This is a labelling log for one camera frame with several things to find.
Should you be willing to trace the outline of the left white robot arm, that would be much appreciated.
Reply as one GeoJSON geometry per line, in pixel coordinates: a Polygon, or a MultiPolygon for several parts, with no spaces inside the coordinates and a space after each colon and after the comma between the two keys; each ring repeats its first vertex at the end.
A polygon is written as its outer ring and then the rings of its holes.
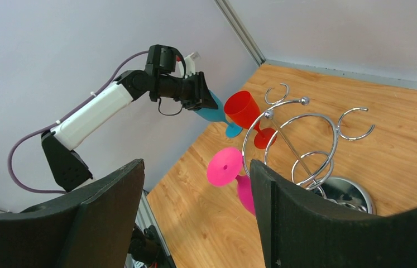
{"type": "Polygon", "coordinates": [[[41,135],[41,146],[52,175],[65,192],[92,179],[75,149],[97,128],[145,93],[153,102],[171,98],[183,109],[218,109],[203,72],[187,74],[188,66],[174,47],[152,45],[143,70],[129,70],[111,80],[75,113],[41,135]]]}

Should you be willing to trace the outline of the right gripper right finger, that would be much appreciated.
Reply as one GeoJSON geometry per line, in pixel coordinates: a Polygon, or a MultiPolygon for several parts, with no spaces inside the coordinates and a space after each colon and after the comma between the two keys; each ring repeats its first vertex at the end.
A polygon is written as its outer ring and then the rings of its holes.
{"type": "Polygon", "coordinates": [[[359,212],[253,159],[250,179],[266,267],[417,267],[417,208],[359,212]]]}

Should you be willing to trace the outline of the pink plastic wine glass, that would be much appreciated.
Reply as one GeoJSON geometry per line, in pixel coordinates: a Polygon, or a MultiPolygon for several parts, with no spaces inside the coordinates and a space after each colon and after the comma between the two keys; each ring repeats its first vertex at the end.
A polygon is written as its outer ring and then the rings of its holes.
{"type": "Polygon", "coordinates": [[[237,194],[241,204],[255,215],[255,205],[251,190],[251,179],[248,175],[240,175],[243,168],[243,157],[239,149],[227,147],[218,151],[210,160],[206,176],[213,186],[225,186],[237,181],[237,194]]]}

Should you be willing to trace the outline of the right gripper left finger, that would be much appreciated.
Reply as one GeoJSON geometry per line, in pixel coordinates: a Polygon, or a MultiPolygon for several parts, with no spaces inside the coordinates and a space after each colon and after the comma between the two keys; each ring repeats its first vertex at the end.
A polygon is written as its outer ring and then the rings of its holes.
{"type": "Polygon", "coordinates": [[[135,159],[70,193],[0,214],[0,267],[123,267],[145,179],[135,159]]]}

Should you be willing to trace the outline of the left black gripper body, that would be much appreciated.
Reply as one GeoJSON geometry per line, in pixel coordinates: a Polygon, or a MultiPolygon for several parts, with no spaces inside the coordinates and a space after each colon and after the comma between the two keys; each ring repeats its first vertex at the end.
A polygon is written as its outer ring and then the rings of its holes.
{"type": "Polygon", "coordinates": [[[160,98],[172,98],[185,109],[199,109],[197,75],[177,78],[171,75],[159,77],[156,94],[160,98]]]}

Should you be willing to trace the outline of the red plastic wine glass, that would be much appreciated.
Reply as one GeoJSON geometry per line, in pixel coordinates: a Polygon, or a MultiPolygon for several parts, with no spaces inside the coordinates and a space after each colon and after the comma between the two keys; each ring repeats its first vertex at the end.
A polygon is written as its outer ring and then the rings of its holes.
{"type": "MultiPolygon", "coordinates": [[[[237,125],[249,129],[261,114],[260,108],[250,92],[239,91],[228,98],[224,105],[224,112],[237,125]]],[[[265,149],[275,130],[273,128],[260,129],[260,123],[254,126],[257,134],[254,145],[258,149],[265,149]]]]}

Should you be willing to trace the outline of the blue plastic wine glass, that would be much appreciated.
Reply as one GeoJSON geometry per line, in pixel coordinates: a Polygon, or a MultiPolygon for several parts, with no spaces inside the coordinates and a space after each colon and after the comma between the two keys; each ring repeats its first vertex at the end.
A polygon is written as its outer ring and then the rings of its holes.
{"type": "Polygon", "coordinates": [[[211,96],[215,100],[218,109],[208,109],[208,108],[202,108],[200,110],[194,111],[197,115],[201,116],[203,119],[209,121],[209,122],[224,122],[227,124],[227,128],[225,130],[225,134],[228,138],[234,138],[238,136],[242,128],[238,126],[234,122],[230,122],[226,118],[226,114],[223,110],[224,105],[222,101],[213,93],[210,92],[211,96]]]}

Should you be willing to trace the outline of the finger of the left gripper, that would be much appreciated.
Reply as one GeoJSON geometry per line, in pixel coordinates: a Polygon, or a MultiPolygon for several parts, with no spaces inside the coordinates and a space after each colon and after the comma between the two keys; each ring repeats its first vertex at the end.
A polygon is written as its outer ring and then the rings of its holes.
{"type": "Polygon", "coordinates": [[[202,108],[218,109],[218,105],[208,89],[204,73],[197,72],[193,75],[194,82],[194,99],[193,110],[197,111],[202,108]]]}

